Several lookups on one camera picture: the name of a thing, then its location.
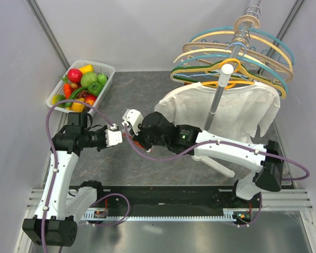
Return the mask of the small green fruit toy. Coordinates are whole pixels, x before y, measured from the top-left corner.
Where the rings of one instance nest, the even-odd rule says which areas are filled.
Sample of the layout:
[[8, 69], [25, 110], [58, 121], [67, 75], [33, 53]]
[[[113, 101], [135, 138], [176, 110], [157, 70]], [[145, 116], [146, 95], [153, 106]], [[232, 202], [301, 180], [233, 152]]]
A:
[[97, 76], [97, 81], [99, 82], [99, 84], [105, 85], [107, 83], [107, 81], [108, 81], [108, 77], [105, 74], [100, 73]]

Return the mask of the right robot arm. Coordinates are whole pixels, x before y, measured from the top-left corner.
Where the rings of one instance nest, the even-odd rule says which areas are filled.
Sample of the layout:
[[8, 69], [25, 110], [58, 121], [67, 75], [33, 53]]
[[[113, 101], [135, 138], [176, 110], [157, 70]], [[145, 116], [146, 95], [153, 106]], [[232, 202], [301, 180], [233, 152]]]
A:
[[249, 169], [250, 173], [238, 180], [230, 195], [236, 207], [244, 207], [262, 190], [281, 190], [283, 160], [278, 157], [282, 152], [275, 141], [267, 144], [234, 141], [195, 126], [174, 125], [159, 112], [142, 116], [135, 109], [124, 113], [123, 126], [128, 130], [131, 142], [146, 151], [159, 146], [176, 155], [188, 154], [205, 160], [216, 158]]

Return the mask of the clear zip top bag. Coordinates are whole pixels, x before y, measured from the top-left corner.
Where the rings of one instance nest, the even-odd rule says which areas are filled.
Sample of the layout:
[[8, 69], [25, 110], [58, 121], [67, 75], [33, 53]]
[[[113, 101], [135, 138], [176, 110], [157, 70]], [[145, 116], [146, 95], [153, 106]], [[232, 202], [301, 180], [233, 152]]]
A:
[[[123, 137], [125, 138], [127, 136], [127, 134], [125, 132], [122, 133]], [[132, 139], [132, 136], [129, 135], [130, 140], [136, 145], [138, 146], [140, 149], [145, 150], [145, 152], [150, 153], [151, 149], [145, 149], [142, 145], [140, 145], [137, 141]]]

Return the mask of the orange carrot toy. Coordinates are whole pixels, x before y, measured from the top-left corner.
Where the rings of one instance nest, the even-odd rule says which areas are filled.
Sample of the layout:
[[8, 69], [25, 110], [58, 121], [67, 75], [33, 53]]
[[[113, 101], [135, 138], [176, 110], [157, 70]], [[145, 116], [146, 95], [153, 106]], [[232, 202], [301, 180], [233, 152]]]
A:
[[71, 85], [69, 83], [65, 83], [63, 85], [63, 92], [64, 92], [66, 99], [69, 99], [71, 94], [73, 93], [73, 88], [71, 87]]

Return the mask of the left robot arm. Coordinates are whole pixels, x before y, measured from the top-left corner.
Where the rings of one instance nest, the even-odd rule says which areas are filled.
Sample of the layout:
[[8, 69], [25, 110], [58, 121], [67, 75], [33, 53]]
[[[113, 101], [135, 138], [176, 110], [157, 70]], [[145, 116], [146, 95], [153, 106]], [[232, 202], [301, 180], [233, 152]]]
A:
[[70, 181], [81, 151], [107, 147], [106, 126], [92, 131], [89, 113], [69, 113], [67, 125], [52, 138], [55, 150], [51, 154], [50, 168], [35, 214], [23, 221], [22, 230], [40, 246], [70, 247], [77, 235], [78, 222], [90, 206], [100, 207], [105, 201], [103, 186], [88, 180], [76, 188], [76, 195], [68, 199]]

